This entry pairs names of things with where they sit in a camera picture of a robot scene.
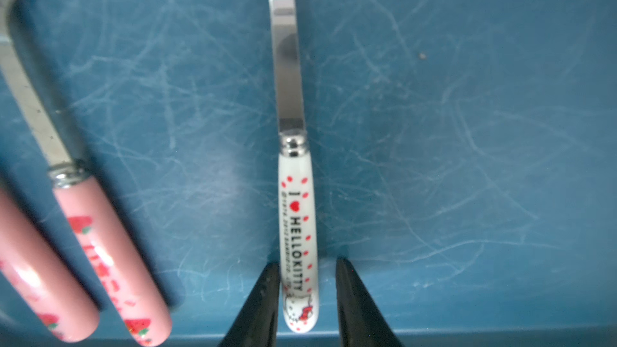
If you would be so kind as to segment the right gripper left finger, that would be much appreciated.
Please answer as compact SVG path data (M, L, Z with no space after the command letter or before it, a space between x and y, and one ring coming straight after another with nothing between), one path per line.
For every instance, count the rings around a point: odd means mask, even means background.
M219 346L276 345L281 273L279 263L268 263L244 306Z

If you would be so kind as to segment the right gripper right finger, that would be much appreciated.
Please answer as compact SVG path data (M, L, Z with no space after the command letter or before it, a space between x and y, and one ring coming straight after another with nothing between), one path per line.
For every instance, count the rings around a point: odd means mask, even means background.
M403 346L345 258L337 260L336 288L341 346Z

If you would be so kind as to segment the pink strawberry handle spoon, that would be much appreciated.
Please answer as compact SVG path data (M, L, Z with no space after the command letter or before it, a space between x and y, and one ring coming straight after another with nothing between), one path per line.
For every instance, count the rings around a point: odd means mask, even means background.
M53 193L132 338L159 346L170 336L170 311L119 219L81 160L72 154L16 50L11 20L17 0L1 0L1 72L48 165Z

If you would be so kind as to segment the white hello kitty spoon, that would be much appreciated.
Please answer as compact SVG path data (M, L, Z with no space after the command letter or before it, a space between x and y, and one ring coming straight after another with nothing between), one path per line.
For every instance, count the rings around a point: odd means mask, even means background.
M278 117L281 292L285 324L297 334L319 317L317 217L305 123L296 0L268 0Z

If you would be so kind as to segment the pink strawberry handle fork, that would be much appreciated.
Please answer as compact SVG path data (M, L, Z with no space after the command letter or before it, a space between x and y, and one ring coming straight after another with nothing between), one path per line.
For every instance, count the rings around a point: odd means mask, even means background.
M1 191L1 273L59 340L81 342L98 327L96 304L5 191Z

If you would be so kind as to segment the teal plastic tray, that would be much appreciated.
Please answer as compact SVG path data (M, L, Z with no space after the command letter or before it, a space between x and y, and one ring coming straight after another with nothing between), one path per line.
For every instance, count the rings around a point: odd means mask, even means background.
M321 313L351 261L407 346L616 343L616 0L297 0ZM268 0L19 0L19 50L215 346L279 257Z

